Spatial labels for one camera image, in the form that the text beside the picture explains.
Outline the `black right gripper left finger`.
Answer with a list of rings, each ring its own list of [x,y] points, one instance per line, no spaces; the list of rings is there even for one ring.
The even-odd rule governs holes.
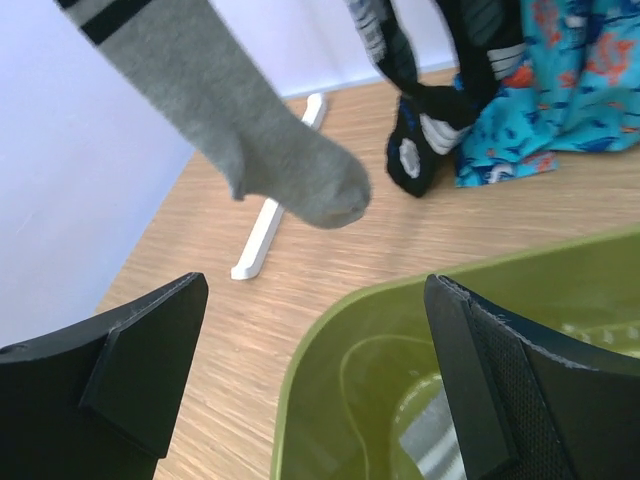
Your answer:
[[[204,320],[189,273],[1,350],[1,476],[151,479],[166,457]]]

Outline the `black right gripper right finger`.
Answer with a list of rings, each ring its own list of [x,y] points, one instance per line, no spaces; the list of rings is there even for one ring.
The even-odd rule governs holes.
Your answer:
[[[635,479],[639,362],[443,275],[424,304],[470,479]]]

